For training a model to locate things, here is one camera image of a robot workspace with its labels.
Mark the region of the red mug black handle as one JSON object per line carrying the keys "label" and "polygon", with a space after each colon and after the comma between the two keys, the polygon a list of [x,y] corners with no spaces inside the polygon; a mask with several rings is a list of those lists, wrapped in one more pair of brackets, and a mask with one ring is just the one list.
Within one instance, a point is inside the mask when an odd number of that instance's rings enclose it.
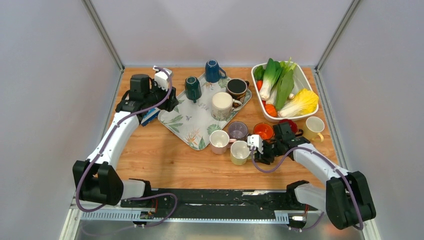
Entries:
{"label": "red mug black handle", "polygon": [[278,123],[279,124],[288,123],[291,131],[295,134],[296,137],[300,137],[304,134],[304,131],[302,129],[299,129],[297,124],[293,120],[285,118],[285,119],[280,120]]}

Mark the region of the orange mug black handle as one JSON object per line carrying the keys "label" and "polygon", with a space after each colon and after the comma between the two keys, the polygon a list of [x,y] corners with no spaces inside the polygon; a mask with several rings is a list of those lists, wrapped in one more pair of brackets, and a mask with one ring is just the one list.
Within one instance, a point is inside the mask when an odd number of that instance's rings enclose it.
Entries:
{"label": "orange mug black handle", "polygon": [[253,128],[253,134],[259,135],[263,140],[269,140],[274,136],[274,129],[268,123],[258,123]]}

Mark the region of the pale yellow mug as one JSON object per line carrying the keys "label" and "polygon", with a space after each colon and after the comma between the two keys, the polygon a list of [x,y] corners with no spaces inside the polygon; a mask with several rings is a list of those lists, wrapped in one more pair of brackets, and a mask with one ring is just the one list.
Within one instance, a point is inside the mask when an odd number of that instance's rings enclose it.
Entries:
{"label": "pale yellow mug", "polygon": [[310,116],[304,123],[302,136],[310,141],[322,143],[324,141],[324,136],[322,134],[324,129],[325,123],[321,118]]}

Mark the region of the lime green faceted mug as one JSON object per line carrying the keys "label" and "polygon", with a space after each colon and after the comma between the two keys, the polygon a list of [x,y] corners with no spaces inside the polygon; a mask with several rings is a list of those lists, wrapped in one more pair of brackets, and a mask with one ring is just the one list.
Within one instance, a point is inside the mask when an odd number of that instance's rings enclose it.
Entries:
{"label": "lime green faceted mug", "polygon": [[230,159],[234,165],[244,165],[251,158],[251,150],[246,141],[237,140],[230,147]]}

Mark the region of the purple mug black handle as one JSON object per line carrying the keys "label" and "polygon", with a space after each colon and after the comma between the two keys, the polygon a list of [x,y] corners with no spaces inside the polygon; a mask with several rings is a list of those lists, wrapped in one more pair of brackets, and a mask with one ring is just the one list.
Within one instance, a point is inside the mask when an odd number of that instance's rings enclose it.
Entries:
{"label": "purple mug black handle", "polygon": [[229,124],[227,132],[231,139],[246,141],[248,138],[249,129],[244,122],[234,121]]}

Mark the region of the dark green faceted mug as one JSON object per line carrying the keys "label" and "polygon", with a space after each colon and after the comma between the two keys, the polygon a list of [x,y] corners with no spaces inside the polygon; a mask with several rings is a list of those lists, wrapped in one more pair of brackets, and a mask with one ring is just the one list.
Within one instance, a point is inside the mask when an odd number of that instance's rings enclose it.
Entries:
{"label": "dark green faceted mug", "polygon": [[184,87],[187,99],[196,104],[198,99],[202,96],[202,90],[198,78],[195,76],[187,77]]}

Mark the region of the pink faceted mug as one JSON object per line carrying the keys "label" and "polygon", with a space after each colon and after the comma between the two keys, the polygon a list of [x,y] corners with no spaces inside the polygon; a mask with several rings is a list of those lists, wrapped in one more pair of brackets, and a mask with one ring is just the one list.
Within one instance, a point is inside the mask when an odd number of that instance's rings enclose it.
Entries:
{"label": "pink faceted mug", "polygon": [[235,138],[231,138],[229,134],[224,130],[215,130],[209,136],[209,143],[211,144],[211,150],[214,154],[224,154],[229,145],[236,142]]}

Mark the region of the dark blue faceted mug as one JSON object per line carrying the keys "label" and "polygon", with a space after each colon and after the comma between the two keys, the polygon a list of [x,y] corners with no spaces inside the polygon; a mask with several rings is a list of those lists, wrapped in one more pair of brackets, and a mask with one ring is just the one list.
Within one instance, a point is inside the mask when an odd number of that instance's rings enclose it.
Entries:
{"label": "dark blue faceted mug", "polygon": [[217,83],[221,79],[227,77],[226,72],[219,66],[219,63],[210,59],[205,64],[205,80],[208,83]]}

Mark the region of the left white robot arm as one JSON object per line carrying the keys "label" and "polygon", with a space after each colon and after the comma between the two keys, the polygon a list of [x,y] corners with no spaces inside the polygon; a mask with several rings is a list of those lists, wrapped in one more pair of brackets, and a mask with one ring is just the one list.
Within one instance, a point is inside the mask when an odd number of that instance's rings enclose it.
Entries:
{"label": "left white robot arm", "polygon": [[154,78],[135,74],[130,78],[130,89],[117,104],[112,123],[105,136],[86,160],[77,160],[72,173],[76,186],[78,208],[88,213],[82,201],[97,203],[92,212],[121,200],[134,200],[140,207],[153,201],[149,181],[121,180],[116,172],[120,156],[132,133],[139,127],[148,111],[159,109],[171,112],[179,103],[172,85],[173,73],[167,68],[156,71]]}

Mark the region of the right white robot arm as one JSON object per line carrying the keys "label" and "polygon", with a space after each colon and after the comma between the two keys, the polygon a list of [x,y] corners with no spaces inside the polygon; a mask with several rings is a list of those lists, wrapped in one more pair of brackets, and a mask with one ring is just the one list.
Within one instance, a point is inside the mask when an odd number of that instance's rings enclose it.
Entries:
{"label": "right white robot arm", "polygon": [[351,172],[340,167],[320,153],[306,138],[296,135],[289,123],[278,123],[272,127],[274,135],[263,140],[260,135],[247,137],[252,163],[265,173],[257,163],[276,157],[290,158],[308,169],[325,188],[321,189],[306,180],[293,182],[286,187],[286,205],[298,209],[308,205],[327,215],[339,230],[354,227],[363,230],[365,222],[376,217],[376,209],[367,179],[360,171]]}

